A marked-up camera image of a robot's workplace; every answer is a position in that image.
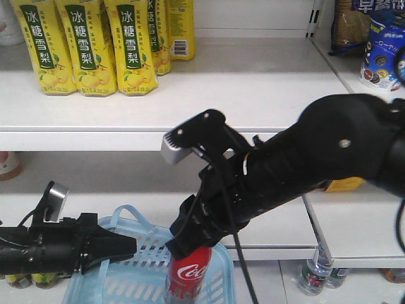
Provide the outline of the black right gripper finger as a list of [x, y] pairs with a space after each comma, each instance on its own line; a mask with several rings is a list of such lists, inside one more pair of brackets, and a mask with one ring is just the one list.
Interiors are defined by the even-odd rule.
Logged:
[[170, 226], [173, 237], [165, 243], [172, 257], [189, 257], [201, 247], [212, 247], [221, 239], [221, 229], [212, 222], [197, 224], [177, 218]]

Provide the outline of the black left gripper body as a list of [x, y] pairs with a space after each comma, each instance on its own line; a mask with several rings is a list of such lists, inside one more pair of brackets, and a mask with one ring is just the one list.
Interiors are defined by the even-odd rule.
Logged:
[[79, 218], [65, 217], [59, 222], [44, 222], [33, 217], [28, 230], [28, 273], [62, 273], [71, 276], [86, 260], [87, 240], [98, 226], [96, 213], [81, 213]]

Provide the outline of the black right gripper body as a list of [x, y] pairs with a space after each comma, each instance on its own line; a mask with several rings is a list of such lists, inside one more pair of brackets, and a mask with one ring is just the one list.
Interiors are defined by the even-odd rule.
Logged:
[[198, 194], [182, 203], [178, 218], [212, 222], [222, 239], [302, 195], [304, 160], [294, 148], [257, 148], [211, 162], [200, 177]]

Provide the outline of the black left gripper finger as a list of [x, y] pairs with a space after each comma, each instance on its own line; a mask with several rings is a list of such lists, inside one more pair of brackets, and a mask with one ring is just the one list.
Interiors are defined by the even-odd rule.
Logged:
[[108, 263], [115, 263], [115, 262], [120, 262], [120, 261], [124, 261], [124, 260], [128, 260], [130, 258], [132, 258], [133, 255], [117, 255], [117, 256], [108, 256], [107, 258], [103, 258], [103, 259], [98, 259], [98, 260], [94, 260], [91, 263], [85, 264], [80, 273], [82, 275], [85, 275], [86, 273], [93, 271], [94, 269], [98, 268], [101, 266], [102, 262], [107, 261]]
[[97, 226], [87, 240], [85, 253], [88, 262], [132, 257], [137, 252], [135, 238], [124, 236]]

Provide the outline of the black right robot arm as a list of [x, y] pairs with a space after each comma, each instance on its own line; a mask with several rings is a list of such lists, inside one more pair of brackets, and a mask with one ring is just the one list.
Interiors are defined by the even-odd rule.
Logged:
[[197, 194], [180, 206], [167, 248], [180, 260], [212, 247], [251, 219], [319, 188], [362, 178], [404, 196], [404, 100], [370, 94], [325, 96], [267, 141], [245, 137], [209, 109], [166, 133], [169, 163], [191, 153], [207, 162]]

